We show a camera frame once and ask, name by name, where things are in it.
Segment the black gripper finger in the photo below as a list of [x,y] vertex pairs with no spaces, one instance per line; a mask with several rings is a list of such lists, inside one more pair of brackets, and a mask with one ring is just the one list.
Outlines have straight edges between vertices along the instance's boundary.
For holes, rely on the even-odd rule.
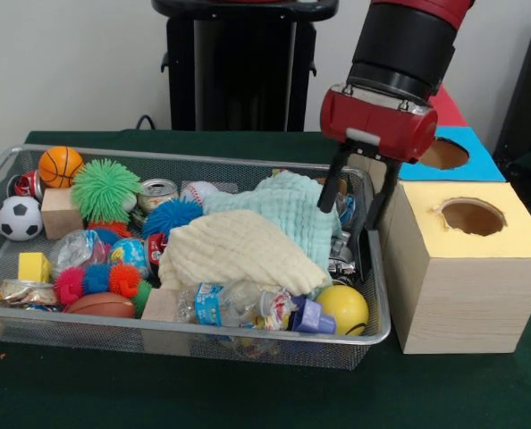
[[400,162],[391,158],[382,159],[385,165],[383,185],[379,192],[374,195],[369,207],[366,220],[366,229],[374,231],[384,217],[385,211],[392,199],[393,192],[400,172]]
[[323,213],[330,213],[340,190],[340,178],[342,168],[346,165],[350,157],[350,147],[340,145],[330,164],[325,177],[324,185],[317,202],[317,207]]

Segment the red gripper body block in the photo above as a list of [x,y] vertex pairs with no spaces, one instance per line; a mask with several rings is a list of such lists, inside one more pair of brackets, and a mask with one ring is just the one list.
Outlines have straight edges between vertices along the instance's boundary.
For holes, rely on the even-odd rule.
[[329,139],[354,141],[377,149],[380,156],[416,162],[434,141],[438,113],[430,105],[338,84],[325,93],[321,131]]

